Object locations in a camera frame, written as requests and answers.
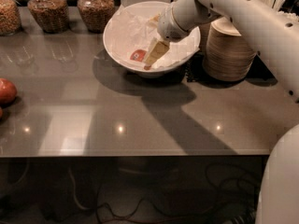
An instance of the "countertop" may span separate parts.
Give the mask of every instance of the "countertop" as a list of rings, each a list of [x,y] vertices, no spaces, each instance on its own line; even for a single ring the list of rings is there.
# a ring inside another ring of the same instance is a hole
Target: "countertop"
[[[1,77],[18,88],[0,120],[1,157],[268,155],[299,123],[298,104],[273,78],[127,72],[69,9],[64,33],[44,34],[20,7],[23,30],[0,37]]]

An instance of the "tomato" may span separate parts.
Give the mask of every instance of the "tomato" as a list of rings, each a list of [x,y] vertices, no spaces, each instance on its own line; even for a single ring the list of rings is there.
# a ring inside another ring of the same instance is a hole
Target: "tomato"
[[[5,78],[0,78],[0,105],[13,102],[17,95],[16,86]]]

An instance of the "white plate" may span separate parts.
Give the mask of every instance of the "white plate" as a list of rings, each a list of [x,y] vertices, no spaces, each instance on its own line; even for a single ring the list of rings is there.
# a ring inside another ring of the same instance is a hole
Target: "white plate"
[[[142,3],[137,3],[130,5],[129,7],[125,7],[123,10],[126,10],[136,16],[141,16],[144,18],[152,18],[153,16],[157,15],[160,13],[164,8],[166,8],[169,4],[164,3],[164,2],[142,2]],[[116,62],[128,69],[131,72],[137,73],[141,77],[148,77],[148,78],[155,78],[155,77],[160,77],[168,72],[171,72],[175,69],[177,69],[179,66],[183,65],[186,63],[191,57],[186,56],[184,59],[175,62],[167,67],[159,67],[157,69],[150,69],[150,70],[144,70],[143,66],[136,66],[136,65],[131,65],[129,63],[126,63],[125,61],[120,60],[119,57],[113,54],[113,52],[109,49],[111,48],[111,38],[109,36],[112,34],[112,27],[117,27],[117,26],[123,26],[123,24],[117,24],[113,17],[110,19],[110,21],[107,23],[106,29],[103,33],[103,42],[105,49],[109,56]],[[196,27],[192,30],[190,35],[186,37],[185,39],[190,39],[194,43],[194,47],[198,48],[199,43],[200,43],[200,31],[199,28]]]

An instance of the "jar of grains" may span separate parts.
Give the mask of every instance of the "jar of grains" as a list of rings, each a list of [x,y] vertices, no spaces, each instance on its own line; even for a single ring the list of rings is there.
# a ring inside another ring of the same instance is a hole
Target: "jar of grains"
[[[29,0],[28,9],[45,33],[57,34],[68,29],[66,0]]]
[[[0,0],[0,35],[12,35],[21,29],[21,17],[15,0]]]
[[[114,14],[114,0],[78,0],[78,11],[87,29],[93,33],[103,33]]]

